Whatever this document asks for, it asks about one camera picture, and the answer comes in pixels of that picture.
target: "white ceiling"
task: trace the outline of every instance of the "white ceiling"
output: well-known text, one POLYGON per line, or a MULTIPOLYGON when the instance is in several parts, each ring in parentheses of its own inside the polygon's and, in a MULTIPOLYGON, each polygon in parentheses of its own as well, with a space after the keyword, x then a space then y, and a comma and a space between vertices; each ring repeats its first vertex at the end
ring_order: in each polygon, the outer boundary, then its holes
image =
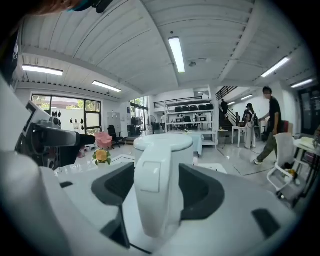
POLYGON ((40 83, 119 101, 210 83, 290 84, 316 72, 290 21, 259 0, 114 0, 102 14, 91 8, 29 17, 20 32, 19 66, 64 71, 60 77, 18 69, 24 87, 40 83), (181 41, 185 73, 175 66, 173 36, 181 41), (277 75, 259 78, 284 56, 291 60, 277 75), (122 91, 107 94, 94 80, 122 91))

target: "fan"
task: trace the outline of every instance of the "fan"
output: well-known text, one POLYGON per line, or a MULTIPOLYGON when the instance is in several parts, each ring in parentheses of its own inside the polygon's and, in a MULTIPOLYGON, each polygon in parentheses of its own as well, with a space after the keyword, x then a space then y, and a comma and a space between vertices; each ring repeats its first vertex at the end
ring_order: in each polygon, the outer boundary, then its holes
POLYGON ((150 115, 148 117, 148 122, 146 123, 146 125, 148 126, 149 132, 153 134, 155 134, 155 130, 160 130, 160 127, 157 127, 157 120, 153 115, 150 115))

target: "pink chair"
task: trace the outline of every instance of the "pink chair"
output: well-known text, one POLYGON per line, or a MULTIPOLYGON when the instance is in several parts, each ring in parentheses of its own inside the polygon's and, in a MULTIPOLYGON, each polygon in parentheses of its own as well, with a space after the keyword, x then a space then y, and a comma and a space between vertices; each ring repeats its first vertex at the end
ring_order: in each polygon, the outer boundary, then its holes
POLYGON ((112 137, 107 132, 96 132, 94 136, 98 148, 107 149, 111 147, 114 149, 114 147, 112 146, 112 137))

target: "doorway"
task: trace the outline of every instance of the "doorway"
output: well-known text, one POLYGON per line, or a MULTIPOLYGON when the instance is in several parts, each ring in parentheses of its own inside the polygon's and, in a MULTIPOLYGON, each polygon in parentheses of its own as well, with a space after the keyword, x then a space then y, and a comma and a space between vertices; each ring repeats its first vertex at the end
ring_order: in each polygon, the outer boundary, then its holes
POLYGON ((302 133, 314 135, 320 125, 320 90, 318 86, 313 86, 299 92, 302 133))

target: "white floor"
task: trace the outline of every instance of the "white floor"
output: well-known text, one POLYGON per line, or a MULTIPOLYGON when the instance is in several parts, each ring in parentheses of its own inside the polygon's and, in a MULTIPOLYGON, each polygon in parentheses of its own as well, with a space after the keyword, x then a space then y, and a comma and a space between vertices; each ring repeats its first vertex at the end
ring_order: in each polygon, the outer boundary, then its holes
MULTIPOLYGON (((205 146, 202 155, 198 158, 198 164, 221 164, 225 171, 230 175, 236 175, 257 183, 266 190, 273 193, 275 188, 268 182, 267 174, 275 166, 276 155, 272 152, 260 165, 253 163, 254 159, 263 151, 266 143, 257 141, 255 149, 246 149, 244 144, 219 145, 217 149, 205 146)), ((122 145, 121 148, 115 146, 109 151, 111 159, 119 155, 129 155, 134 157, 134 147, 132 145, 122 145)), ((93 152, 87 152, 84 158, 78 158, 76 164, 89 163, 92 161, 93 152)))

